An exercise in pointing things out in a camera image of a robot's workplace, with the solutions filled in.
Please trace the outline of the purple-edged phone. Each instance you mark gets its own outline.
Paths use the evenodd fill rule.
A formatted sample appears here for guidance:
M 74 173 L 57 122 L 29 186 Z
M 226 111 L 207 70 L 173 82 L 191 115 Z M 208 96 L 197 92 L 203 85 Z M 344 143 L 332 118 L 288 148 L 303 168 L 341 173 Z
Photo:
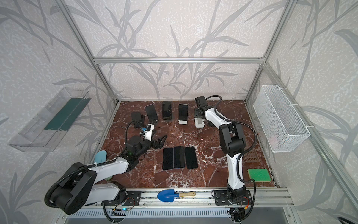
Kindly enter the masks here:
M 162 169 L 163 170 L 172 170 L 173 163 L 174 163 L 173 159 L 174 159 L 173 147 L 164 148 L 163 149 Z

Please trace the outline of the blue-edged phone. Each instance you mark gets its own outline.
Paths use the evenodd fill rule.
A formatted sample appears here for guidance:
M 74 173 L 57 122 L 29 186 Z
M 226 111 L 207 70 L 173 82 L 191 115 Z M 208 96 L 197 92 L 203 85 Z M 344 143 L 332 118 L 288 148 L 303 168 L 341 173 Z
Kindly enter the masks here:
M 174 158 L 173 167 L 181 169 L 185 167 L 185 148 L 183 146 L 176 146 L 173 148 Z

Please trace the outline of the black folding stand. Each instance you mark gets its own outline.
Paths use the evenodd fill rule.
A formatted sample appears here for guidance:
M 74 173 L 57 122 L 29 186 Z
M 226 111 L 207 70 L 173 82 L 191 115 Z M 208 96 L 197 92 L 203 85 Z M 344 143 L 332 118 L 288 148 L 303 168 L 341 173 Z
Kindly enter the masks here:
M 140 128 L 144 126 L 145 117 L 140 112 L 132 112 L 131 118 L 132 120 L 135 120 L 140 124 L 140 125 L 137 123 L 133 124 L 135 128 Z
M 214 120 L 208 120 L 208 125 L 211 126 L 211 127 L 218 127 L 217 126 L 217 121 L 214 119 Z

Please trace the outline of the pink-edged phone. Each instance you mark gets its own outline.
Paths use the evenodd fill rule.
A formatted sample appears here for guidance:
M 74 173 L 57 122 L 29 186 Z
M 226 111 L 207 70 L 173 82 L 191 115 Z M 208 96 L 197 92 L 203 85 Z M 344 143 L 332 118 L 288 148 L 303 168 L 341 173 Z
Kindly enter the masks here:
M 158 123 L 159 119 L 154 104 L 145 106 L 145 112 L 150 123 Z

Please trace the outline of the dark phone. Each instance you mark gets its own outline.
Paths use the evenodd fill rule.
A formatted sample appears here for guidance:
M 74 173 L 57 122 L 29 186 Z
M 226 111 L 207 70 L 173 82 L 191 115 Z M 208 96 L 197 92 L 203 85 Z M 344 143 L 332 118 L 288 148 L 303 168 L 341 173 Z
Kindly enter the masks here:
M 185 148 L 185 159 L 186 159 L 187 169 L 198 168 L 198 161 L 197 161 L 195 147 L 186 147 Z

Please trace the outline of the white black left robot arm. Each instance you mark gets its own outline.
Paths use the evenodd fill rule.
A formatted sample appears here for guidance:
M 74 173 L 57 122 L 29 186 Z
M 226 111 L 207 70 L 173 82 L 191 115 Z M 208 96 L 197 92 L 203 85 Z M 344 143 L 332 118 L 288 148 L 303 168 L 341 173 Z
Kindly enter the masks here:
M 84 165 L 74 163 L 45 194 L 44 202 L 48 207 L 60 208 L 71 215 L 82 207 L 100 201 L 117 201 L 125 197 L 125 187 L 119 183 L 99 184 L 114 175 L 132 171 L 150 149 L 163 148 L 167 136 L 157 140 L 147 140 L 133 136 L 126 143 L 124 151 L 110 161 Z

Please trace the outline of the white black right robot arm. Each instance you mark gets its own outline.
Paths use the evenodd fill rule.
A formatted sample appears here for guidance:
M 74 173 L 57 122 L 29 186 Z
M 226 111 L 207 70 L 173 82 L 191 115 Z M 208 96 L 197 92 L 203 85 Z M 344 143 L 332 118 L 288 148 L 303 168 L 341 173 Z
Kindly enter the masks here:
M 219 129 L 220 146 L 227 157 L 228 164 L 228 188 L 237 190 L 243 188 L 242 158 L 241 154 L 246 147 L 242 125 L 229 121 L 216 108 L 207 103 L 204 96 L 195 99 L 199 109 L 199 115 L 211 122 Z

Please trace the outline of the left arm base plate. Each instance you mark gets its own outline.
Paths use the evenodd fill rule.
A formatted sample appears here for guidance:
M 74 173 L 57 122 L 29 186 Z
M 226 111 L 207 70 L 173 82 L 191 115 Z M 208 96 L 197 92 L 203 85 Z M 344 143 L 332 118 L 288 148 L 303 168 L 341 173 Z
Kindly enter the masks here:
M 105 206 L 139 206 L 141 191 L 120 191 L 118 196 L 112 201 L 104 201 Z

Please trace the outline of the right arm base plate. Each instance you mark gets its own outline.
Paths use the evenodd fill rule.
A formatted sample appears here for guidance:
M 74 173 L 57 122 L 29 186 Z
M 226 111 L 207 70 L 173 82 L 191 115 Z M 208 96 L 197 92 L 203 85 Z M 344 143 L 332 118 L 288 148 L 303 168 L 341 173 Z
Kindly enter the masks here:
M 247 206 L 252 204 L 252 196 L 249 190 L 245 187 L 237 190 L 213 190 L 212 197 L 215 200 L 215 205 L 242 205 Z

